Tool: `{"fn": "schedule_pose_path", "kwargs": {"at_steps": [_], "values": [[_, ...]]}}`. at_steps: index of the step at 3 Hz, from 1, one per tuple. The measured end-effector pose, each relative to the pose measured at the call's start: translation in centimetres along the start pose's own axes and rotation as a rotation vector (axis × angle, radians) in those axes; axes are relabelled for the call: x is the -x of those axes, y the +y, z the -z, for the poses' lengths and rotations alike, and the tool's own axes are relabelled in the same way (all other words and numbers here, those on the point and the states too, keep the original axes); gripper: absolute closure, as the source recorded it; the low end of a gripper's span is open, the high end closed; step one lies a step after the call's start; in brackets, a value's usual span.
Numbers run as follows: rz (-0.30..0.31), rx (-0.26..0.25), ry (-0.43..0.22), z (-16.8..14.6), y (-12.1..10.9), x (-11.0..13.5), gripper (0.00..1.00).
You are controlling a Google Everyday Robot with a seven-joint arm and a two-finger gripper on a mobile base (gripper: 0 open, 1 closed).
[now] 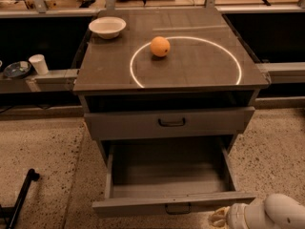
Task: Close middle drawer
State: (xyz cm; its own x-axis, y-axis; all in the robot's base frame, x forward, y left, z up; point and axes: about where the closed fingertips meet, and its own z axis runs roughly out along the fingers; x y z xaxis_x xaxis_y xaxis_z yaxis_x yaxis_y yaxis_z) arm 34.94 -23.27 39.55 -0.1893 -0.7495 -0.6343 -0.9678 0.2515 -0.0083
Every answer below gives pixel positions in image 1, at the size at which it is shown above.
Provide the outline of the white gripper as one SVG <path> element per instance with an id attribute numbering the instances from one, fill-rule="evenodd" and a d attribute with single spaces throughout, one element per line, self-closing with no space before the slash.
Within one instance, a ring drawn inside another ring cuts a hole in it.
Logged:
<path id="1" fill-rule="evenodd" d="M 254 229 L 251 212 L 253 208 L 245 203 L 221 207 L 208 217 L 211 229 Z"/>

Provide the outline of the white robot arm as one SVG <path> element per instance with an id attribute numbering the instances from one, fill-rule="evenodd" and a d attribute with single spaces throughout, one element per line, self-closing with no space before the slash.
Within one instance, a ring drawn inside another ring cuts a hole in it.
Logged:
<path id="1" fill-rule="evenodd" d="M 283 194 L 258 204 L 235 203 L 208 217 L 211 229 L 305 229 L 305 206 Z"/>

